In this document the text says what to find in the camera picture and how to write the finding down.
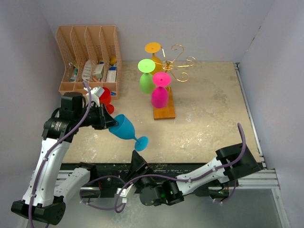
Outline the blue plastic wine glass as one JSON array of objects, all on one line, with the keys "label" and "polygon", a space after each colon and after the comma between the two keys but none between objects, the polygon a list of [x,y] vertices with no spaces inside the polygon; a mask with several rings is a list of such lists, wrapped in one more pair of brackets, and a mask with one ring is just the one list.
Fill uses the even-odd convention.
[{"label": "blue plastic wine glass", "polygon": [[132,122],[124,114],[117,115],[114,119],[118,125],[110,127],[110,133],[123,140],[135,140],[134,149],[138,152],[143,151],[148,146],[148,137],[137,138]]}]

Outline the red plastic wine glass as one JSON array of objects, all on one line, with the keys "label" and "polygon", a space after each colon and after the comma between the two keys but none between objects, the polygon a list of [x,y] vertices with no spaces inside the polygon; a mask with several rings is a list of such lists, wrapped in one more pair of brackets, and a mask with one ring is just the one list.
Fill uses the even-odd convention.
[{"label": "red plastic wine glass", "polygon": [[103,103],[109,114],[114,112],[114,106],[111,104],[111,91],[107,87],[102,87],[104,92],[99,97],[100,103]]}]

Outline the pink plastic wine glass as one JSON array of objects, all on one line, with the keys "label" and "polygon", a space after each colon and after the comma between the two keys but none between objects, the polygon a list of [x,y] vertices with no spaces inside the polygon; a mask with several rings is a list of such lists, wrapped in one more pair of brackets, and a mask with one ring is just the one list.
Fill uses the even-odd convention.
[{"label": "pink plastic wine glass", "polygon": [[155,108],[164,108],[168,104],[169,93],[166,89],[171,82],[171,77],[165,72],[158,72],[153,75],[152,81],[156,88],[152,92],[151,104]]}]

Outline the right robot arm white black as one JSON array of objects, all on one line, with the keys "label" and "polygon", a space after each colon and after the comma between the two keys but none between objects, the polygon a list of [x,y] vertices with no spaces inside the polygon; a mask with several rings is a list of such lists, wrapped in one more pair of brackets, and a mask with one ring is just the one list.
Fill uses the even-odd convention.
[{"label": "right robot arm white black", "polygon": [[182,202],[184,196],[210,182],[222,186],[262,170],[244,143],[217,150],[216,157],[210,162],[175,178],[154,174],[136,151],[132,159],[141,159],[141,162],[138,168],[134,163],[131,164],[128,185],[134,185],[140,191],[140,201],[145,206],[171,206]]}]

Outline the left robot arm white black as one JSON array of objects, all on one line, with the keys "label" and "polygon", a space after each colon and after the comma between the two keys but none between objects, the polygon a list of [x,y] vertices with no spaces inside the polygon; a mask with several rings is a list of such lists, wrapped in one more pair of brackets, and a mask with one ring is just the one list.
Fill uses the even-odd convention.
[{"label": "left robot arm white black", "polygon": [[92,126],[103,130],[118,125],[99,98],[100,95],[94,91],[85,96],[79,92],[66,92],[61,97],[61,106],[44,124],[36,169],[22,199],[12,203],[13,213],[30,221],[57,225],[73,195],[83,185],[97,183],[96,166],[81,162],[56,186],[62,160],[80,127]]}]

